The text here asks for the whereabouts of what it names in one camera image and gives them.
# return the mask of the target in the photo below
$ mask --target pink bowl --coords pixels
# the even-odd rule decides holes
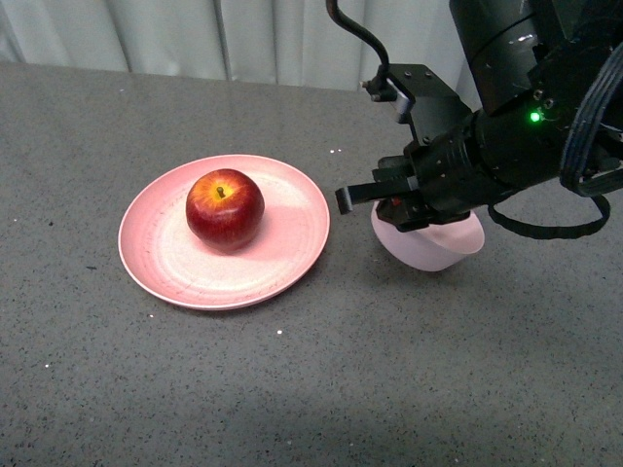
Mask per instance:
[[[438,271],[450,267],[485,244],[485,232],[474,212],[464,221],[401,233],[377,216],[374,203],[371,221],[381,244],[398,260],[415,269]]]

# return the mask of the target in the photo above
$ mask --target pink plate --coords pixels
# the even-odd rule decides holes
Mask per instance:
[[[251,177],[266,204],[260,232],[234,254],[205,246],[186,223],[186,196],[193,184],[225,167]],[[136,197],[119,229],[119,253],[138,285],[166,302],[233,309],[294,284],[320,256],[328,234],[326,200],[307,175],[260,156],[214,156],[174,168]]]

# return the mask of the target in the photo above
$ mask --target apple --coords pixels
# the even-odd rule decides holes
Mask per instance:
[[[244,173],[219,168],[206,173],[186,197],[190,230],[205,244],[223,252],[238,250],[258,233],[264,197]]]

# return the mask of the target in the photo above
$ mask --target green led light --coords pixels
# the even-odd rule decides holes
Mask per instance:
[[[530,121],[531,122],[537,123],[537,122],[540,122],[541,120],[543,120],[543,117],[541,116],[541,114],[539,114],[536,111],[530,112]]]

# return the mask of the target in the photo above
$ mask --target gray countertop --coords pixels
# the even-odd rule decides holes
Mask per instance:
[[[371,181],[408,128],[358,92],[0,63],[0,465],[620,465],[623,197],[594,236],[487,240],[437,273],[391,257]],[[284,293],[196,312],[143,291],[126,209],[185,162],[254,154],[325,194]],[[500,207],[594,216],[551,182]]]

